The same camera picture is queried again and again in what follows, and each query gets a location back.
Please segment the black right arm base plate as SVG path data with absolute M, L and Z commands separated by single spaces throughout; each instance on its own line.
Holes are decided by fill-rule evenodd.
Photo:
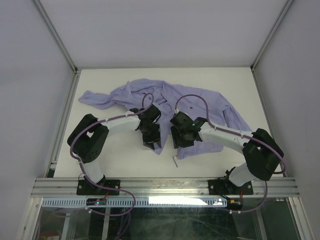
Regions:
M 245 196 L 249 196 L 254 194 L 252 183 L 250 181 L 246 182 L 242 186 L 236 186 L 224 178 L 209 179 L 207 183 L 209 195 L 240 196 L 243 194 Z

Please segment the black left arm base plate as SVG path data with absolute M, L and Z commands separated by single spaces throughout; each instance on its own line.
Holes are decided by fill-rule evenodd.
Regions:
M 105 179 L 98 183 L 101 186 L 112 188 L 113 190 L 104 189 L 91 184 L 87 179 L 78 181 L 76 194 L 78 196 L 118 196 L 120 192 L 117 190 L 121 187 L 119 179 Z

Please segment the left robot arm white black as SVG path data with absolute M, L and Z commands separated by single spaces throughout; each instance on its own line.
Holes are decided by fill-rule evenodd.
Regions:
M 105 188 L 105 175 L 102 173 L 98 156 L 103 150 L 107 137 L 127 131 L 140 131 L 142 144 L 156 150 L 162 147 L 158 120 L 161 111 L 155 106 L 132 108 L 124 115 L 99 120 L 86 114 L 67 139 L 70 155 L 79 162 L 86 177 L 87 188 L 93 194 L 100 194 Z

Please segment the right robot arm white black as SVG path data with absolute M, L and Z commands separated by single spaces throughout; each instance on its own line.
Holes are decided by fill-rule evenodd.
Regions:
M 173 145 L 187 148 L 198 142 L 223 145 L 244 156 L 245 163 L 226 173 L 223 187 L 230 194 L 255 179 L 269 181 L 276 173 L 284 156 L 274 139 L 264 129 L 254 132 L 214 125 L 203 117 L 191 119 L 183 112 L 176 113 L 170 120 Z

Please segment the lilac zip-up jacket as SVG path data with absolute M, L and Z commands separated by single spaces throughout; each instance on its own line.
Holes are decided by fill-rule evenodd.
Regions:
M 209 117 L 213 124 L 249 132 L 251 128 L 237 112 L 234 106 L 219 92 L 202 88 L 170 84 L 163 80 L 137 79 L 128 81 L 109 94 L 85 91 L 79 102 L 104 110 L 114 104 L 124 106 L 127 110 L 141 108 L 142 104 L 153 102 L 160 110 L 159 119 L 161 142 L 165 143 L 171 135 L 170 119 L 174 109 L 197 117 Z

